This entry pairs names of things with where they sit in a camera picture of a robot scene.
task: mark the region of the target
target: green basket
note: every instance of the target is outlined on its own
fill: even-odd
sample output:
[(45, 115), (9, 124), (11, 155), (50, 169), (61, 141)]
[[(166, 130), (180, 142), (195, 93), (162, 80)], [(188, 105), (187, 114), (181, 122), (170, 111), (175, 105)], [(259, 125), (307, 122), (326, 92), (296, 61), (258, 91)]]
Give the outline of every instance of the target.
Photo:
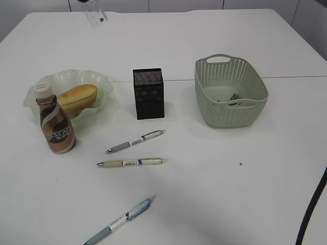
[[(228, 62), (209, 63), (215, 57)], [(195, 91), (206, 122), (216, 128), (251, 125), (260, 115), (268, 91), (254, 68), (244, 59), (212, 55), (195, 63)], [(230, 101), (238, 92), (242, 99)]]

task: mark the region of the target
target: blue pen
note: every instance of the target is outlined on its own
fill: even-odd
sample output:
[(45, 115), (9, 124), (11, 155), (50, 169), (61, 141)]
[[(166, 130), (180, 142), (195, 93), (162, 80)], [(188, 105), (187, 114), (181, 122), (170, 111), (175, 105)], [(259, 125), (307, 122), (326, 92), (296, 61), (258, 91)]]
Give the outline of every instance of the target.
[(156, 196), (154, 195), (152, 197), (146, 198), (143, 202), (138, 204), (131, 211), (127, 212), (126, 214), (118, 218), (116, 221), (112, 222), (109, 226), (104, 228), (102, 231), (100, 231), (97, 235), (89, 239), (84, 245), (94, 245), (98, 243), (100, 240), (105, 238), (107, 235), (116, 230), (118, 227), (122, 226), (127, 221), (132, 221), (133, 219), (135, 219), (141, 213), (150, 208), (150, 205), (155, 199), (155, 197)]

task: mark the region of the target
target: black mesh box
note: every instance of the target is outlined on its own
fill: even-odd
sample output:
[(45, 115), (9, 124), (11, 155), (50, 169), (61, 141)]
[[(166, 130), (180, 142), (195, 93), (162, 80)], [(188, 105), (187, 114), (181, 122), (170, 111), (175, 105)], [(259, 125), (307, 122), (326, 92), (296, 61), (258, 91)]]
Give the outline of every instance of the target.
[(133, 78), (137, 119), (165, 117), (161, 69), (133, 70)]

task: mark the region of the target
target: basket handle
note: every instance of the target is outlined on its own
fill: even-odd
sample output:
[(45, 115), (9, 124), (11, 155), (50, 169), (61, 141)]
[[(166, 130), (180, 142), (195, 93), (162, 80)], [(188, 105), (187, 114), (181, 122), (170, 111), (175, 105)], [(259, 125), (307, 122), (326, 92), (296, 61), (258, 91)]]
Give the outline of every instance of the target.
[[(208, 59), (211, 59), (211, 58), (215, 58), (215, 57), (225, 57), (225, 58), (229, 58), (229, 61), (226, 61), (226, 62), (208, 62)], [(229, 63), (232, 59), (234, 59), (235, 57), (233, 56), (229, 56), (229, 55), (224, 55), (224, 54), (217, 54), (217, 55), (210, 55), (206, 58), (204, 58), (203, 60), (206, 61), (206, 63), (209, 63), (209, 64), (214, 64), (214, 63)]]
[[(255, 101), (255, 100), (250, 100), (250, 99), (238, 99), (238, 100), (234, 100), (234, 101), (228, 101), (224, 103), (224, 106), (227, 107), (228, 109), (250, 109), (255, 107), (258, 103), (260, 103), (261, 101)], [(231, 105), (234, 103), (250, 103), (252, 104), (251, 106), (242, 106), (242, 104), (240, 105)]]

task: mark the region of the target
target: ballpoint pen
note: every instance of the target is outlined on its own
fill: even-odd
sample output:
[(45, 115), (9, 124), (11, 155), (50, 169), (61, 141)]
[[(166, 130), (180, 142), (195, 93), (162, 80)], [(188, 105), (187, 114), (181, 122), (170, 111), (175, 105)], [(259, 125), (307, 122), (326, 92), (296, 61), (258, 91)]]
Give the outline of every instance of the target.
[(127, 141), (127, 142), (122, 143), (120, 145), (114, 146), (113, 148), (110, 148), (109, 150), (107, 150), (106, 153), (114, 153), (114, 152), (120, 151), (122, 149), (128, 148), (128, 147), (130, 147), (132, 145), (135, 145), (137, 143), (141, 143), (141, 142), (146, 141), (148, 139), (152, 139), (154, 137), (157, 137), (157, 136), (163, 134), (164, 132), (165, 132), (165, 130), (153, 131), (153, 132), (151, 132), (149, 134), (141, 136), (140, 138), (138, 138), (136, 140)]
[(150, 207), (155, 197), (156, 196), (154, 195), (152, 197), (145, 199), (143, 202), (138, 204), (131, 211), (127, 212), (126, 214), (118, 218), (116, 221), (112, 222), (109, 226), (104, 228), (102, 231), (100, 231), (97, 235), (89, 239), (84, 245), (96, 244), (97, 242), (105, 238), (107, 235), (109, 235), (111, 232), (115, 231), (117, 228), (122, 226), (127, 221), (132, 221), (133, 219), (135, 219), (137, 216), (139, 216), (141, 213), (143, 213)]
[(167, 162), (161, 158), (145, 158), (138, 160), (119, 160), (97, 163), (98, 167), (125, 167), (125, 166), (140, 166), (140, 165), (157, 165)]

